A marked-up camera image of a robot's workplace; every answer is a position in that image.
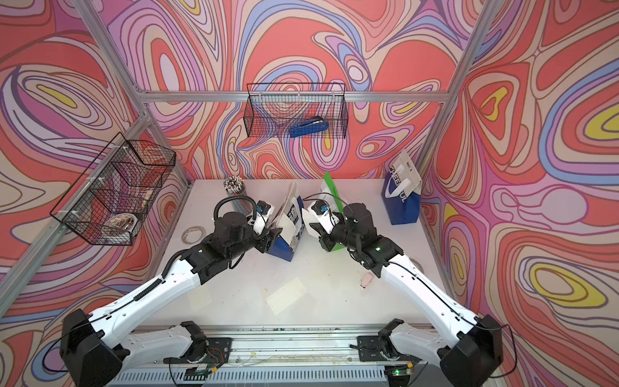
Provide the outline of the blue white paper bag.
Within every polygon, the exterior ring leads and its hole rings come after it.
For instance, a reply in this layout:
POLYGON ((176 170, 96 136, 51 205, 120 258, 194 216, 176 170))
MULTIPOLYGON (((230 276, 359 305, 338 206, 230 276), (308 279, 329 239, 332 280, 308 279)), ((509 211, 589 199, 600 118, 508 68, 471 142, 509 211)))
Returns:
POLYGON ((299 240, 305 229, 303 209, 304 203, 298 191, 298 185, 296 182, 291 182, 285 200, 272 222, 272 227, 280 228, 281 233, 272 242, 267 254, 287 262, 293 260, 299 240))

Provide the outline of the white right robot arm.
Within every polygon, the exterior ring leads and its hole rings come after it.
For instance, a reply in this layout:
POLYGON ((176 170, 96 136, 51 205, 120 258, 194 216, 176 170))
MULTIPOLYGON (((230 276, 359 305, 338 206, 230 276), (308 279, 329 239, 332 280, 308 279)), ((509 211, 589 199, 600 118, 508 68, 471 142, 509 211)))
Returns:
POLYGON ((435 285, 400 246, 378 233, 363 203, 334 212, 317 200, 309 213, 324 250, 345 247, 355 262, 404 294, 435 329, 430 334, 394 319, 378 334, 385 356, 432 364, 454 386, 482 386, 490 379, 504 359, 503 328, 494 317, 478 316, 435 285))

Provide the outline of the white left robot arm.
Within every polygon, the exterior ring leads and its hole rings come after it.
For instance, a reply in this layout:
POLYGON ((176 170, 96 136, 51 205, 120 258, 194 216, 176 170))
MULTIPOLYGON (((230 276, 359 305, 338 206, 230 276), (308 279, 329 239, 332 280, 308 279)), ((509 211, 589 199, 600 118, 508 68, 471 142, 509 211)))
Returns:
POLYGON ((214 221, 213 233, 175 253, 149 282, 94 311, 69 314, 59 353, 75 385, 105 386, 122 371, 163 359, 201 362, 210 344, 195 322, 145 334, 134 330, 180 296, 234 269, 245 253, 268 252, 280 233, 280 228, 266 227, 259 215, 249 220, 229 212, 214 221))

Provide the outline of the green white paper bag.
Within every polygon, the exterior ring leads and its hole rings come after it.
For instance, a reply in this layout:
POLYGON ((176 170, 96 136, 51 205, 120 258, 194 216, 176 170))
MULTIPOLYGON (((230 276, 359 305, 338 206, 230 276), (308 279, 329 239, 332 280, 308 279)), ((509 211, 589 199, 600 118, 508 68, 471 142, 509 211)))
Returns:
POLYGON ((320 188, 319 199, 323 199, 329 203, 330 209, 335 213, 335 216, 339 220, 339 224, 337 226, 343 226, 344 220, 342 216, 342 211, 344 208, 344 203, 340 199, 341 195, 335 185, 335 181, 331 177, 329 172, 326 172, 323 177, 323 183, 320 188))

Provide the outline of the clear cup of pencils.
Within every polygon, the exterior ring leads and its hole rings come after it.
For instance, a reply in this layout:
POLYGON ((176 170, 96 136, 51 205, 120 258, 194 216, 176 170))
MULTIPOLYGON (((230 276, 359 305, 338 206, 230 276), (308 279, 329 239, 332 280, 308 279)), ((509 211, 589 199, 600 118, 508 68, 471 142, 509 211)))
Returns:
MULTIPOLYGON (((247 195, 244 180, 241 177, 226 177, 223 181, 223 186, 224 190, 227 192, 228 197, 247 195)), ((244 214, 251 214, 252 206, 250 202, 246 200, 235 200, 232 201, 231 204, 236 211, 244 214)))

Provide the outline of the dark blue paper bag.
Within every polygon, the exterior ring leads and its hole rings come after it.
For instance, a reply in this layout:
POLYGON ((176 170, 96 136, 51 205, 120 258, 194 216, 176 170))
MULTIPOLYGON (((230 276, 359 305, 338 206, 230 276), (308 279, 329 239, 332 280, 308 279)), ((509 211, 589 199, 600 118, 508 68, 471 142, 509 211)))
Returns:
POLYGON ((383 203, 392 225, 418 221, 422 177, 407 151, 402 151, 389 165, 383 191, 383 203))

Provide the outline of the white tape roll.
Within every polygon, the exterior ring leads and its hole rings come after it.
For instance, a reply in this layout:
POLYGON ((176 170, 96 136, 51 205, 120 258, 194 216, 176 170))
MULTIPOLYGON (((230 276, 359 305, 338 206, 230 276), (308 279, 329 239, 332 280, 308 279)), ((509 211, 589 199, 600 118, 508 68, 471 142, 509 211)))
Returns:
POLYGON ((411 261, 411 262, 415 265, 415 267, 417 268, 417 270, 418 270, 418 271, 420 271, 421 273, 424 273, 424 272, 425 272, 425 271, 424 271, 424 268, 422 267, 422 265, 421 265, 419 262, 417 262, 417 261, 416 261, 415 259, 413 259, 413 258, 410 258, 409 260, 410 260, 410 261, 411 261))

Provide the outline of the tape roll in basket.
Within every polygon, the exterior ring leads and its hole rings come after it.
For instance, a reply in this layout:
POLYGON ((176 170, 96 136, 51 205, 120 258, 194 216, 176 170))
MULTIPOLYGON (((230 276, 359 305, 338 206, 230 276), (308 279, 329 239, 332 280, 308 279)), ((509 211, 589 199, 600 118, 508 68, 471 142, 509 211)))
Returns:
POLYGON ((130 240, 137 223, 138 219, 133 214, 115 214, 103 225, 102 233, 108 239, 130 240))

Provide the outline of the blue stapler in basket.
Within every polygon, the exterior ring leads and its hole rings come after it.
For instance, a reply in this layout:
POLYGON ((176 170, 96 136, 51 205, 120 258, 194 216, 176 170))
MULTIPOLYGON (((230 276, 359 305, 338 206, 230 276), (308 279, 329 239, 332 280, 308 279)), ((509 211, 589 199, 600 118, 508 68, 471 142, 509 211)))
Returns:
POLYGON ((301 121, 299 124, 293 124, 290 127, 290 138, 298 138, 307 135, 315 135, 325 132, 329 129, 329 123, 321 116, 314 116, 305 121, 301 121))

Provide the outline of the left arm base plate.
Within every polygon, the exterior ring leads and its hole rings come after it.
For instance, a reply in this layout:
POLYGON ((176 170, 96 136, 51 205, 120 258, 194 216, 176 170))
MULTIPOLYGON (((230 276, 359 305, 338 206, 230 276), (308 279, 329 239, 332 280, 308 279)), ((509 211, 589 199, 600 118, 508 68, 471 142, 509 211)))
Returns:
POLYGON ((214 337, 198 340, 190 345, 180 357, 164 358, 165 364, 208 364, 221 366, 227 364, 231 355, 232 338, 214 337))

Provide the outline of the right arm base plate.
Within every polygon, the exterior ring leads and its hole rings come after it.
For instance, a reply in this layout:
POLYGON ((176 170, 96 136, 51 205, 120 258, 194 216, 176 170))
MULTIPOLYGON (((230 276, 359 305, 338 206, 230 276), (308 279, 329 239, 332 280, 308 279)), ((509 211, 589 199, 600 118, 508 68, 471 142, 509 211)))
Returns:
POLYGON ((389 340, 378 335, 360 335, 356 337, 356 343, 350 344, 349 348, 357 351, 361 362, 405 361, 417 364, 421 361, 415 356, 399 353, 389 340))

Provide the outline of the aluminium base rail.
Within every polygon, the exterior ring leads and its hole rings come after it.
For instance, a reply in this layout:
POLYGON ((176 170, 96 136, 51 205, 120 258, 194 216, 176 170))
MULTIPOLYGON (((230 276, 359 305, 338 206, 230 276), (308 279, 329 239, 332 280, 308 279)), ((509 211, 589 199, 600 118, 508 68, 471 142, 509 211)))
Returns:
POLYGON ((349 348, 381 325, 207 327, 232 338, 227 364, 165 364, 121 372, 113 386, 449 386, 440 368, 420 361, 361 362, 349 348))

